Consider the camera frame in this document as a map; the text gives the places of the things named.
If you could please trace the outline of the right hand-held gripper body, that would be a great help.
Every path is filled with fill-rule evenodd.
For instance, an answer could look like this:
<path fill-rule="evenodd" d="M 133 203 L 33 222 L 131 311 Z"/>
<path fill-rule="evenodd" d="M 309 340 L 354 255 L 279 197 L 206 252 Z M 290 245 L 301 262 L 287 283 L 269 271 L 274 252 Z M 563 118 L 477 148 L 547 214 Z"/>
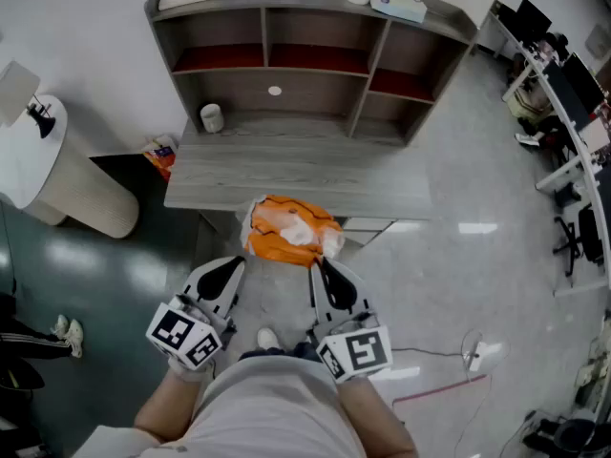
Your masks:
<path fill-rule="evenodd" d="M 309 268 L 314 324 L 307 336 L 337 383 L 392 365 L 390 334 L 379 322 L 364 281 L 337 260 Z"/>

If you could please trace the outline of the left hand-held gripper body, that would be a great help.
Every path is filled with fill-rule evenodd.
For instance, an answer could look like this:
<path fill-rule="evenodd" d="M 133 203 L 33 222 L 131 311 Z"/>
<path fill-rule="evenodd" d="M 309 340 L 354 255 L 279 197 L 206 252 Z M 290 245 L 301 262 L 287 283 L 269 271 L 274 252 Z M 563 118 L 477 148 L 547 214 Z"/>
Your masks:
<path fill-rule="evenodd" d="M 211 260 L 197 267 L 182 291 L 159 305 L 147 340 L 179 370 L 202 370 L 229 346 L 237 327 L 231 311 L 239 300 L 246 267 L 242 256 Z"/>

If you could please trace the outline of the orange plastic bag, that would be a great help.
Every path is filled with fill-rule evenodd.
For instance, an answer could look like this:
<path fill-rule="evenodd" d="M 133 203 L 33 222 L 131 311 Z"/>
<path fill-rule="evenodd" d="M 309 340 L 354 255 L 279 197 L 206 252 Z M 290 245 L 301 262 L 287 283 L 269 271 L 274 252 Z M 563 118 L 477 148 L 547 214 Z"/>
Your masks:
<path fill-rule="evenodd" d="M 340 224 L 324 208 L 296 198 L 255 198 L 242 221 L 244 250 L 264 260 L 305 268 L 334 259 L 345 244 Z"/>

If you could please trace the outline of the person's left forearm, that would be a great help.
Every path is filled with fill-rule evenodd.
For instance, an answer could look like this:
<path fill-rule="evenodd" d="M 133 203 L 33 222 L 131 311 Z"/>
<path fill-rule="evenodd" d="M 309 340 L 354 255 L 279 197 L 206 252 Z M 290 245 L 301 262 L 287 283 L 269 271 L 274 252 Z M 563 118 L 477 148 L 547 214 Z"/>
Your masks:
<path fill-rule="evenodd" d="M 209 369 L 179 375 L 169 369 L 136 415 L 134 427 L 161 442 L 181 438 L 190 427 L 198 398 L 211 381 Z"/>

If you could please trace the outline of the person's right forearm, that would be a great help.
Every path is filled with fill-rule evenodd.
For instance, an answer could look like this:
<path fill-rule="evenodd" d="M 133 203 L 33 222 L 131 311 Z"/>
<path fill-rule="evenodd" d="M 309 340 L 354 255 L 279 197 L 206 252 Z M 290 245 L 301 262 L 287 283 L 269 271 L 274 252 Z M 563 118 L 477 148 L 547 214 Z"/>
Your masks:
<path fill-rule="evenodd" d="M 368 378 L 340 383 L 337 390 L 368 458 L 419 458 L 410 433 Z"/>

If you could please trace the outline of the grey wooden shelf desk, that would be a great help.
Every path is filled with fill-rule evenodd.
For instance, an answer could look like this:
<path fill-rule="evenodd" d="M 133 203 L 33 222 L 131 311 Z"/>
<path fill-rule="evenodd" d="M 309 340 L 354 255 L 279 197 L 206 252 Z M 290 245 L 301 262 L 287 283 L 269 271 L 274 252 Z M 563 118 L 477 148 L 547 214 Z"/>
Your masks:
<path fill-rule="evenodd" d="M 187 115 L 167 206 L 231 211 L 273 194 L 343 218 L 430 216 L 413 141 L 476 40 L 464 10 L 423 0 L 416 23 L 348 0 L 158 1 L 145 15 Z"/>

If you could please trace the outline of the black computer monitor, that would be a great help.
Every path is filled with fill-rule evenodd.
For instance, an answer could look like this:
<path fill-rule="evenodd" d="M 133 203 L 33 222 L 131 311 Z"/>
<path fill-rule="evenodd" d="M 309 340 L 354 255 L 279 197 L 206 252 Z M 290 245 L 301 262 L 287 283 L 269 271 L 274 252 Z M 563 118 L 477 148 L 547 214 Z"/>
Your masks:
<path fill-rule="evenodd" d="M 605 92 L 576 53 L 571 53 L 561 67 L 586 112 L 593 114 L 605 100 Z"/>
<path fill-rule="evenodd" d="M 544 85 L 552 91 L 555 100 L 560 105 L 578 133 L 590 123 L 590 115 L 578 97 L 577 92 L 569 84 L 562 69 L 555 61 L 550 61 L 542 71 Z"/>
<path fill-rule="evenodd" d="M 551 20 L 530 0 L 522 0 L 515 17 L 516 37 L 524 45 L 535 45 L 548 32 Z"/>

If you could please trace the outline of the person's left hand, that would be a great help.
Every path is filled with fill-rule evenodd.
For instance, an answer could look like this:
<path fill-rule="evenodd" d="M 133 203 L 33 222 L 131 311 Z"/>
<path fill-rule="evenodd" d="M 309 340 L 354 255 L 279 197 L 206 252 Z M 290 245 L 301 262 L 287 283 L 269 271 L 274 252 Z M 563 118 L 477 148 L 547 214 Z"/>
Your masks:
<path fill-rule="evenodd" d="M 186 383 L 203 383 L 214 379 L 216 370 L 216 362 L 210 360 L 199 370 L 192 370 L 184 366 L 177 358 L 170 357 L 168 359 L 169 369 Z"/>

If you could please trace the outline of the person's white shoe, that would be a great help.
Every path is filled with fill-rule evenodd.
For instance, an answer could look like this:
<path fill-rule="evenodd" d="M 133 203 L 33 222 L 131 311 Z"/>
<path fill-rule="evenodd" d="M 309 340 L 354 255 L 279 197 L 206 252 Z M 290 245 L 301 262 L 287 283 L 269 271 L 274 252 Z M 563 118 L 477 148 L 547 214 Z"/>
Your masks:
<path fill-rule="evenodd" d="M 257 332 L 257 346 L 262 350 L 280 349 L 281 344 L 276 333 L 269 327 L 262 327 Z"/>

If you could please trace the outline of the orange white bag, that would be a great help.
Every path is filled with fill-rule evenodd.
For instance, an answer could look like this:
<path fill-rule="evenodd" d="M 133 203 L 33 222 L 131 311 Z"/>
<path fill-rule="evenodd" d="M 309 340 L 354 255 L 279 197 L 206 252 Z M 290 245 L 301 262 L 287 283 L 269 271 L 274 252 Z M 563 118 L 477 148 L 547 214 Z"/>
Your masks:
<path fill-rule="evenodd" d="M 178 152 L 178 147 L 173 138 L 168 135 L 161 135 L 149 141 L 141 152 L 156 167 L 163 179 L 168 182 Z"/>

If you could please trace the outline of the white mug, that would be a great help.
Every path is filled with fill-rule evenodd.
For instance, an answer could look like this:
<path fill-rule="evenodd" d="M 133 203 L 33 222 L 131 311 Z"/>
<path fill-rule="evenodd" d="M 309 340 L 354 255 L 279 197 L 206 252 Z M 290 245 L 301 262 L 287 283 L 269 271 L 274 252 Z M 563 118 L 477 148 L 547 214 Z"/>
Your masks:
<path fill-rule="evenodd" d="M 208 103 L 200 109 L 200 120 L 208 134 L 219 133 L 224 128 L 224 117 L 221 106 L 216 103 Z"/>

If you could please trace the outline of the white round ribbed side table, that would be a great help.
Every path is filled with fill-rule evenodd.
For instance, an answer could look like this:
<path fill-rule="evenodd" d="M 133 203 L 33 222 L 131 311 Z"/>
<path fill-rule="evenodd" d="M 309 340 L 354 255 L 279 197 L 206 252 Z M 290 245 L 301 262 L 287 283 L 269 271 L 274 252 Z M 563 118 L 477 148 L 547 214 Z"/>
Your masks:
<path fill-rule="evenodd" d="M 49 94 L 35 102 L 56 120 L 41 138 L 23 113 L 0 127 L 0 199 L 48 225 L 72 218 L 114 239 L 137 225 L 137 198 L 77 148 L 65 106 Z"/>

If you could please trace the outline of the black office chair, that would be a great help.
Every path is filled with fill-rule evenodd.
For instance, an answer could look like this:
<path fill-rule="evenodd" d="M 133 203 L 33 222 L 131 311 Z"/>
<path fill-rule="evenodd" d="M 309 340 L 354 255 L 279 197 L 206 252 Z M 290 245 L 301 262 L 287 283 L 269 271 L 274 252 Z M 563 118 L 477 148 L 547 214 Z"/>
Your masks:
<path fill-rule="evenodd" d="M 553 254 L 568 250 L 569 267 L 565 271 L 565 277 L 570 279 L 573 276 L 575 261 L 585 257 L 589 262 L 597 266 L 603 265 L 603 247 L 596 227 L 595 214 L 591 204 L 587 204 L 579 210 L 578 228 L 576 234 L 575 223 L 566 223 L 562 217 L 554 217 L 554 222 L 558 223 L 566 237 L 566 242 L 560 247 L 553 249 Z"/>
<path fill-rule="evenodd" d="M 521 443 L 546 458 L 611 458 L 611 423 L 542 419 Z"/>

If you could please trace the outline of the white lamp with black base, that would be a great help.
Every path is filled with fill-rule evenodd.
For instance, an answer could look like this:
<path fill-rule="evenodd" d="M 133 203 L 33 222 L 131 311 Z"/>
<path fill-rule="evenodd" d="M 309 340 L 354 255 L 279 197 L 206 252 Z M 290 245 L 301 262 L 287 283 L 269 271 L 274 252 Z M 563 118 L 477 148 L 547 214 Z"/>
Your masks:
<path fill-rule="evenodd" d="M 0 72 L 0 125 L 12 126 L 22 113 L 26 113 L 38 126 L 40 136 L 46 138 L 56 122 L 35 96 L 40 78 L 12 60 Z"/>

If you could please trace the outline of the white blue soft packet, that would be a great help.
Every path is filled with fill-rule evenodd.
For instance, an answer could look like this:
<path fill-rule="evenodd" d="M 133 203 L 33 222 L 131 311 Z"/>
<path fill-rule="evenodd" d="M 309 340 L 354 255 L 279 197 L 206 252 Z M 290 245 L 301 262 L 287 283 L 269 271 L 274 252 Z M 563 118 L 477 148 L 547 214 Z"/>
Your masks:
<path fill-rule="evenodd" d="M 370 6 L 386 15 L 423 23 L 428 8 L 423 0 L 369 0 Z"/>

